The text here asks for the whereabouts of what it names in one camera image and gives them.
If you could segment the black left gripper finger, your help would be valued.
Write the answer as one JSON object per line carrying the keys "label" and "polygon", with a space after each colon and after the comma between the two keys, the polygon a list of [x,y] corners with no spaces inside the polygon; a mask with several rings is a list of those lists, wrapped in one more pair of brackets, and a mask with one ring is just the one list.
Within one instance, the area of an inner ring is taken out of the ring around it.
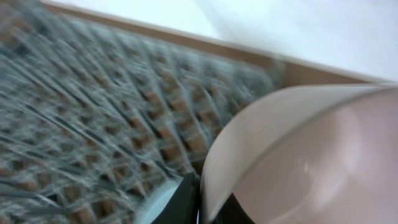
{"label": "black left gripper finger", "polygon": [[[182,183],[172,195],[165,208],[151,221],[152,224],[194,224],[198,220],[204,223],[203,218],[198,218],[201,212],[201,194],[198,177],[189,173],[184,176]],[[223,204],[216,218],[210,224],[254,224],[251,218],[240,206],[234,194]]]}

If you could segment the light blue bowl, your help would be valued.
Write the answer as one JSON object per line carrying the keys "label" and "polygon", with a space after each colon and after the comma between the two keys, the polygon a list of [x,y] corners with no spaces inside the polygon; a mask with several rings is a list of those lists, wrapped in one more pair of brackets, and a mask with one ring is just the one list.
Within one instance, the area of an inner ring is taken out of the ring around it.
{"label": "light blue bowl", "polygon": [[182,180],[182,177],[177,177],[166,180],[156,187],[144,200],[143,206],[138,210],[132,224],[151,224],[166,207]]}

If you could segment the pink white bowl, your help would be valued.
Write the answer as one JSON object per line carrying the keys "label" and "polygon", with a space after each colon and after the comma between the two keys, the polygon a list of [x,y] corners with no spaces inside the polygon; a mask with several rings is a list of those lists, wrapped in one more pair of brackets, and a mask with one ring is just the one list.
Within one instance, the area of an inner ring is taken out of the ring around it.
{"label": "pink white bowl", "polygon": [[202,172],[200,220],[230,195],[255,223],[396,223],[397,87],[307,85],[238,113]]}

